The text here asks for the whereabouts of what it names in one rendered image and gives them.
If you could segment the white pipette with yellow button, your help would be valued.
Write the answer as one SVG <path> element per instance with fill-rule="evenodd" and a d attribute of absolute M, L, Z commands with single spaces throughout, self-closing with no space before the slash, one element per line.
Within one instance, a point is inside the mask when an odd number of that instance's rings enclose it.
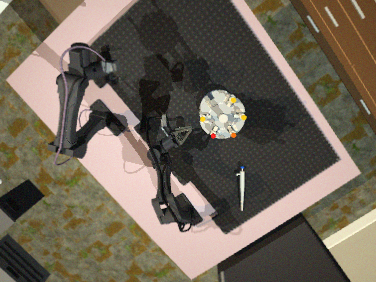
<path fill-rule="evenodd" d="M 240 118 L 242 120 L 246 120 L 246 116 L 243 113 L 234 114 L 234 118 Z"/>
<path fill-rule="evenodd" d="M 230 97 L 231 97 L 231 96 L 230 96 Z M 230 107 L 232 103 L 235 103 L 235 102 L 236 102 L 236 99 L 235 99 L 234 97 L 231 97 L 231 98 L 230 98 L 230 97 L 229 97 L 229 99 L 228 99 L 228 101 L 230 100 L 230 101 L 228 102 L 228 104 L 227 104 L 228 107 Z"/>

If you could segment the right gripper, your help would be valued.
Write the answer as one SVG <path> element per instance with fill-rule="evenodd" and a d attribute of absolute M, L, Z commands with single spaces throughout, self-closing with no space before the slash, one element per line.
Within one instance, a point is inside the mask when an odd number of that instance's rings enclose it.
<path fill-rule="evenodd" d="M 162 119 L 161 119 L 161 129 L 165 132 L 165 134 L 167 135 L 166 137 L 164 137 L 163 139 L 161 139 L 160 144 L 162 146 L 162 148 L 164 148 L 166 151 L 169 150 L 170 148 L 172 148 L 173 146 L 175 146 L 175 148 L 179 147 L 179 144 L 182 145 L 184 143 L 184 141 L 186 140 L 186 138 L 188 137 L 188 135 L 191 133 L 192 131 L 192 126 L 185 126 L 185 127 L 177 127 L 177 128 L 174 128 L 172 131 L 168 131 L 165 129 L 165 127 L 163 127 L 163 122 L 162 122 Z M 187 131 L 186 134 L 183 136 L 181 132 L 184 132 L 184 131 Z M 170 139 L 172 138 L 172 142 Z M 177 139 L 177 140 L 176 140 Z M 174 143 L 174 145 L 173 145 Z"/>

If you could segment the white pipette with blue push button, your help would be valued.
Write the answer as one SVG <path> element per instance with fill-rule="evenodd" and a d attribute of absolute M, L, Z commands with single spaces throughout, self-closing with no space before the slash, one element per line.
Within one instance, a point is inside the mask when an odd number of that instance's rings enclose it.
<path fill-rule="evenodd" d="M 244 198 L 244 166 L 241 166 L 242 171 L 240 173 L 237 173 L 237 176 L 240 175 L 240 193 L 241 193 L 241 204 L 243 204 L 243 198 Z"/>

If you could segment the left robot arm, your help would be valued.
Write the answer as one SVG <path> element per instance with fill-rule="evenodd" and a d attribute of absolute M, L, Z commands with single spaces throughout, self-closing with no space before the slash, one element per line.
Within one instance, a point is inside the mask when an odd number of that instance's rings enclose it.
<path fill-rule="evenodd" d="M 87 152 L 88 142 L 98 131 L 107 127 L 117 137 L 126 128 L 106 105 L 97 99 L 89 107 L 92 112 L 89 114 L 88 121 L 76 132 L 79 108 L 85 89 L 89 86 L 89 80 L 94 79 L 95 69 L 89 65 L 89 49 L 74 48 L 68 53 L 70 63 L 68 71 L 64 71 L 68 94 L 65 97 L 65 81 L 61 73 L 56 78 L 60 102 L 58 130 L 55 140 L 48 144 L 47 149 L 56 152 L 59 147 L 57 146 L 55 151 L 55 146 L 60 145 L 60 154 L 65 155 L 66 151 L 68 156 L 83 159 Z"/>

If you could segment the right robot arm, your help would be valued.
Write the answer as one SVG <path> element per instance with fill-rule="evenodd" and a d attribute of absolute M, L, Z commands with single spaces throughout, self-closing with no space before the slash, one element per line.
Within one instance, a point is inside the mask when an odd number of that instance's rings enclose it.
<path fill-rule="evenodd" d="M 168 115 L 162 115 L 162 122 L 163 127 L 169 126 L 168 121 Z M 159 140 L 161 141 L 161 140 Z M 199 215 L 199 213 L 196 211 L 196 209 L 193 207 L 193 205 L 190 203 L 188 198 L 185 196 L 184 193 L 179 194 L 178 196 L 174 196 L 174 194 L 171 191 L 171 172 L 172 172 L 172 161 L 169 155 L 169 152 L 164 153 L 166 150 L 162 148 L 160 142 L 156 142 L 151 146 L 153 154 L 157 160 L 157 163 L 160 166 L 161 173 L 162 173 L 162 193 L 164 195 L 165 201 L 167 202 L 168 198 L 168 204 L 175 214 L 176 218 L 184 222 L 189 221 L 189 223 L 192 223 L 192 226 L 195 226 L 203 221 L 202 217 Z M 163 154 L 162 154 L 163 153 Z M 168 154 L 167 154 L 168 153 Z M 160 155 L 160 158 L 159 158 Z M 175 221 L 173 216 L 171 215 L 168 208 L 161 209 L 161 205 L 164 205 L 164 202 L 162 201 L 161 196 L 161 184 L 160 184 L 160 174 L 156 165 L 156 162 L 152 156 L 152 153 L 150 149 L 147 152 L 147 157 L 149 160 L 152 161 L 152 166 L 157 172 L 157 181 L 158 181 L 158 189 L 156 198 L 151 199 L 152 206 L 154 208 L 154 211 L 157 215 L 157 218 L 161 225 L 169 223 L 169 221 Z M 167 198 L 166 198 L 167 197 Z M 157 201 L 158 200 L 158 201 Z M 159 206 L 160 204 L 160 206 Z M 186 212 L 187 211 L 187 212 Z M 192 214 L 193 213 L 193 214 Z M 160 217 L 161 216 L 161 217 Z M 194 220 L 194 219 L 196 220 Z M 175 221 L 176 222 L 176 221 Z M 169 223 L 170 224 L 170 223 Z M 184 224 L 188 224 L 187 222 L 184 222 Z"/>

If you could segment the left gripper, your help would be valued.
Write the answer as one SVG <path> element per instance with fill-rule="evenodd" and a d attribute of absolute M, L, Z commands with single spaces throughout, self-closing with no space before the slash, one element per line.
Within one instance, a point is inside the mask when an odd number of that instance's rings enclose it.
<path fill-rule="evenodd" d="M 104 59 L 111 60 L 112 58 L 111 58 L 110 53 L 115 53 L 115 52 L 118 52 L 118 51 L 121 51 L 121 50 L 122 49 L 115 48 L 115 47 L 110 46 L 110 45 L 104 45 L 102 48 L 100 48 L 99 54 Z M 110 51 L 110 53 L 109 53 L 109 51 Z M 105 80 L 105 83 L 110 82 L 112 87 L 113 87 L 113 86 L 116 86 L 116 85 L 122 83 L 128 76 L 132 75 L 132 73 L 131 73 L 131 74 L 128 74 L 128 75 L 125 75 L 125 76 L 122 76 L 122 77 L 119 77 L 119 78 L 116 79 L 116 77 L 114 77 L 114 75 L 113 75 L 113 72 L 111 72 L 111 71 L 114 71 L 112 63 L 105 63 L 104 60 L 102 60 L 98 55 L 95 56 L 95 58 L 96 58 L 97 61 L 90 63 L 91 67 L 95 69 L 94 79 L 103 77 L 104 80 Z M 108 73 L 108 72 L 110 72 L 110 73 Z"/>

